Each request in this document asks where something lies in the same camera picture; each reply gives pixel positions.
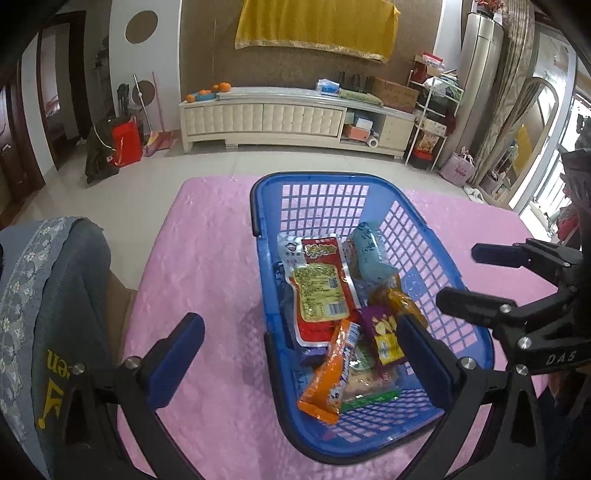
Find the person's right hand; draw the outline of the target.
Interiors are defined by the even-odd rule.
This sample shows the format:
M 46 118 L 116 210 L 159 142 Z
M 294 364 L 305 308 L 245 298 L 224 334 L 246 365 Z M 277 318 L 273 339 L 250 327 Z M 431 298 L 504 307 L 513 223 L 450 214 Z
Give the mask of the person's right hand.
M 590 376 L 578 370 L 551 374 L 548 387 L 559 414 L 577 418 L 590 399 Z

